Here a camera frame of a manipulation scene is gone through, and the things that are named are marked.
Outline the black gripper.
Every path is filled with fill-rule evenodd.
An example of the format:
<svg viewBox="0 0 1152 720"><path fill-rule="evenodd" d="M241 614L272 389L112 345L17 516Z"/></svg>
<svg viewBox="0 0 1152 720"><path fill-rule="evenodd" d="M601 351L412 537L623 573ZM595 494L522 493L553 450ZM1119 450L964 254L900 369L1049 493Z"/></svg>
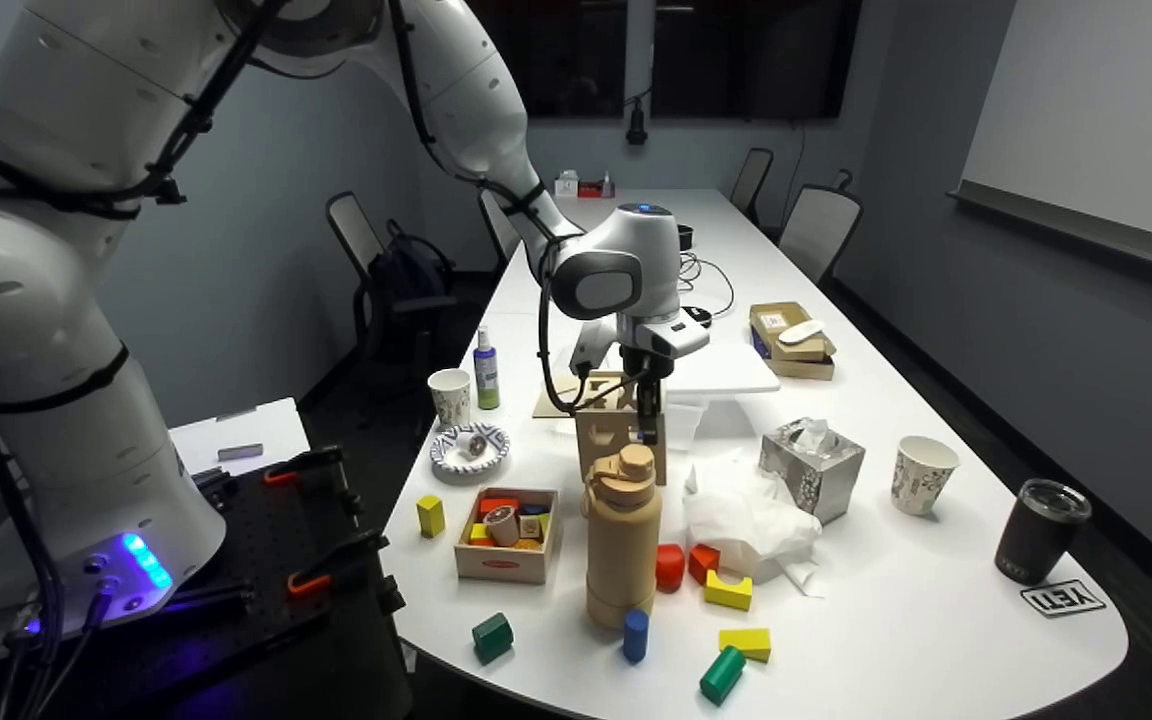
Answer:
<svg viewBox="0 0 1152 720"><path fill-rule="evenodd" d="M672 361L683 351L683 341L687 341L683 321L619 323L619 357L623 372L638 384L638 422L648 448L660 445L660 378L672 372Z"/></svg>

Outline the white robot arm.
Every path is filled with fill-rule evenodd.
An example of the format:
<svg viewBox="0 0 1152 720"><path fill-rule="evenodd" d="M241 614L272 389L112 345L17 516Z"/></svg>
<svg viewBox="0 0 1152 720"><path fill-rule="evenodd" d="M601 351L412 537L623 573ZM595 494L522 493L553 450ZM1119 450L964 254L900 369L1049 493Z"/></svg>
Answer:
<svg viewBox="0 0 1152 720"><path fill-rule="evenodd" d="M0 660L160 613L229 538L107 300L126 240L236 74L361 62L421 142L518 220L544 300L603 321L655 389L707 345L679 223L572 223L527 157L522 87L470 0L26 0L0 46Z"/></svg>

